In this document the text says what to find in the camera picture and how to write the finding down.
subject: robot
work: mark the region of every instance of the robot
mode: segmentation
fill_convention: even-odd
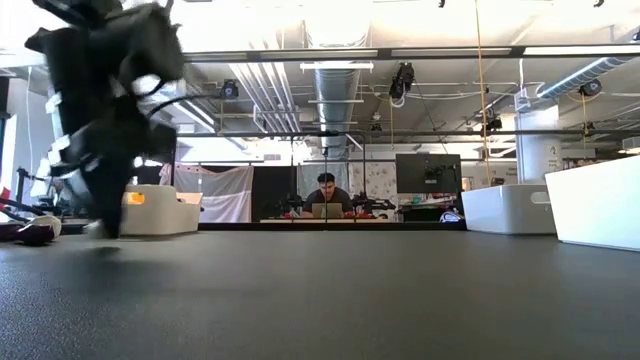
[[[133,160],[168,161],[175,150],[176,129],[138,108],[138,101],[183,77],[177,27],[169,18],[173,1],[127,10],[118,0],[33,2],[70,25],[41,28],[25,44],[45,55],[60,99],[64,136],[48,154],[51,176],[63,179],[74,205],[99,220],[106,237],[117,238]],[[158,77],[158,86],[136,94],[133,82],[146,75]]]

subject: black t-shirt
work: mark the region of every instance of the black t-shirt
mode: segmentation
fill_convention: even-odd
[[[353,211],[353,204],[351,203],[349,194],[339,187],[336,187],[333,192],[333,196],[327,201],[327,203],[342,204],[343,212]],[[320,191],[320,189],[312,192],[309,195],[309,197],[307,198],[307,202],[305,202],[304,206],[302,207],[302,211],[312,212],[313,204],[324,204],[324,195],[322,195],[322,191]]]

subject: white plastic box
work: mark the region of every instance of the white plastic box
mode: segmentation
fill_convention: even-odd
[[[132,195],[142,201],[131,201]],[[159,236],[198,231],[202,194],[177,193],[172,186],[130,185],[124,199],[122,235]]]
[[[640,251],[640,156],[546,175],[558,239]]]
[[[545,185],[502,185],[465,191],[467,229],[495,234],[555,234]]]

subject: man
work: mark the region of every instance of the man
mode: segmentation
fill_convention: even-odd
[[[313,204],[324,204],[325,197],[328,204],[342,204],[342,212],[353,211],[353,204],[349,194],[336,187],[336,178],[333,174],[326,173],[318,176],[320,189],[312,192],[307,198],[307,202],[302,207],[302,217],[313,217]]]

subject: laptop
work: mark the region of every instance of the laptop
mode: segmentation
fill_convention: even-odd
[[[311,211],[314,219],[325,218],[325,204],[313,204],[311,205]],[[342,219],[344,213],[342,212],[342,204],[329,203],[327,204],[327,218],[328,219]]]

